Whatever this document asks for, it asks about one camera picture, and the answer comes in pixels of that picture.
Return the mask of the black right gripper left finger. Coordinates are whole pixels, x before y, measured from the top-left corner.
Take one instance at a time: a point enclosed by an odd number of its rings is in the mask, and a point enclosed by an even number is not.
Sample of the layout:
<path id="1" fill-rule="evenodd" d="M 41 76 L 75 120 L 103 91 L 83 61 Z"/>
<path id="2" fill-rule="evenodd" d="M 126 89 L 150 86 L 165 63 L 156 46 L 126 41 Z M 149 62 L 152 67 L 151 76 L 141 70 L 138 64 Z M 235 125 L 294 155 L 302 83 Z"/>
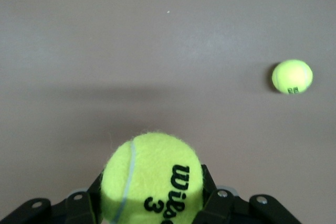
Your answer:
<path id="1" fill-rule="evenodd" d="M 102 174 L 99 174 L 87 190 L 76 191 L 55 205 L 47 198 L 30 199 L 1 223 L 102 223 L 101 179 Z"/>

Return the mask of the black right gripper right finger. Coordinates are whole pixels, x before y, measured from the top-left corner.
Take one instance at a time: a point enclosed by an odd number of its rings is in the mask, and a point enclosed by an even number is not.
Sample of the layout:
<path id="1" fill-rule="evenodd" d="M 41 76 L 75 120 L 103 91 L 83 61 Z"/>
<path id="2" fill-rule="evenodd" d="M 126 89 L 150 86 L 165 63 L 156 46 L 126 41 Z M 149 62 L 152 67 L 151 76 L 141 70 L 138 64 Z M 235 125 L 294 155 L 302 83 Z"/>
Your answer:
<path id="1" fill-rule="evenodd" d="M 202 165 L 202 170 L 205 176 L 204 203 L 202 210 L 194 218 L 194 223 L 301 223 L 276 198 L 257 194 L 245 201 L 229 189 L 218 189 L 206 165 Z"/>

